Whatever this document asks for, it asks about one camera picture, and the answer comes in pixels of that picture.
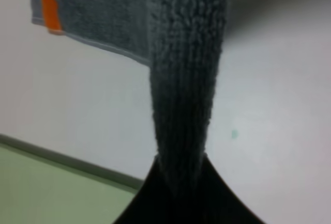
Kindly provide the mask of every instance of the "wall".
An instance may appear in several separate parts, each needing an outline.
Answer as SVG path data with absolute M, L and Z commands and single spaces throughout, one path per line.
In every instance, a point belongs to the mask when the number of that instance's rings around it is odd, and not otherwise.
M 144 178 L 148 69 L 30 24 L 0 0 L 0 133 Z M 267 223 L 329 223 L 331 3 L 273 0 L 225 44 L 207 151 Z

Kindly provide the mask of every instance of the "green floor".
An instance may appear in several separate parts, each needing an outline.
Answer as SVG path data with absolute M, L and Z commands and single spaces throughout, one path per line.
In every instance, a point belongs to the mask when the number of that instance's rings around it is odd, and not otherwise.
M 0 145 L 1 224 L 111 224 L 134 193 Z

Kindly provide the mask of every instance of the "orange stripe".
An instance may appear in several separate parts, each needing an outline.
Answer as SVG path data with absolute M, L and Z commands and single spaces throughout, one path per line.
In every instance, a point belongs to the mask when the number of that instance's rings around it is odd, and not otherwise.
M 62 28 L 58 18 L 58 6 L 56 0 L 41 0 L 41 2 L 45 26 L 50 32 L 60 34 Z

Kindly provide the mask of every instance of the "teal spot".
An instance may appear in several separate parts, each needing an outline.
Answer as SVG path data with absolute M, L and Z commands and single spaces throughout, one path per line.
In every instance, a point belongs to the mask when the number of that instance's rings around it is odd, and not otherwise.
M 238 131 L 237 130 L 232 130 L 232 135 L 231 135 L 232 139 L 236 139 L 236 138 L 238 138 L 238 136 L 239 136 Z

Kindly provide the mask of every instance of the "black object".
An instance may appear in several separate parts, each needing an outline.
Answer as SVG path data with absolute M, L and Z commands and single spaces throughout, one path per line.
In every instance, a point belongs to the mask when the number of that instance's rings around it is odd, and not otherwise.
M 262 223 L 204 153 L 228 0 L 148 0 L 158 156 L 116 224 Z

